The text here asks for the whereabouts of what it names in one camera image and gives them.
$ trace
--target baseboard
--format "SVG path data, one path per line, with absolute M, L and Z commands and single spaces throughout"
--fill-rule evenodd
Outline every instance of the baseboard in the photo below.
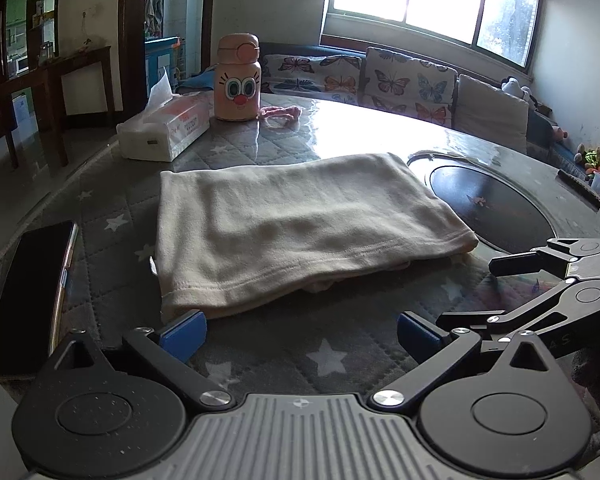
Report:
M 113 122 L 118 124 L 124 121 L 124 112 L 114 112 Z M 75 114 L 67 115 L 62 120 L 62 129 L 71 130 L 72 128 L 106 128 L 107 113 L 96 112 L 93 114 Z

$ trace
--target metal screw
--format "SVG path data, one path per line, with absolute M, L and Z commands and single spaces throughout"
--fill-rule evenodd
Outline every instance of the metal screw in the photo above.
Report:
M 231 402 L 231 395 L 221 390 L 211 390 L 200 395 L 200 402 L 205 406 L 225 406 Z
M 400 406 L 404 402 L 404 395 L 395 390 L 381 390 L 374 393 L 373 398 L 380 406 Z

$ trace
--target hanging towel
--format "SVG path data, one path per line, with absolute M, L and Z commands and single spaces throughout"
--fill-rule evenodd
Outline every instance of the hanging towel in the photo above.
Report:
M 192 308 L 209 318 L 238 314 L 299 288 L 478 243 L 390 153 L 160 177 L 164 322 Z

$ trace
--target cartoon eye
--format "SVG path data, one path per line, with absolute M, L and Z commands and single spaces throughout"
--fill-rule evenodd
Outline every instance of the cartoon eye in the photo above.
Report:
M 228 99 L 233 100 L 238 95 L 240 95 L 240 80 L 238 78 L 232 77 L 228 79 L 226 83 L 224 83 L 224 94 Z
M 246 77 L 242 80 L 242 93 L 251 99 L 256 93 L 256 80 L 253 77 Z

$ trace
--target floor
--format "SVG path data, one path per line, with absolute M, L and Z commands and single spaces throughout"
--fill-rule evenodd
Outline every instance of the floor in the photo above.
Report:
M 22 121 L 13 137 L 19 168 L 14 170 L 4 139 L 0 139 L 0 248 L 48 193 L 55 191 L 91 155 L 115 134 L 109 128 L 69 130 L 64 143 L 69 165 L 62 168 L 53 147 L 38 132 L 35 115 Z M 0 386 L 0 480 L 17 480 L 26 469 L 11 438 L 11 417 L 16 403 Z

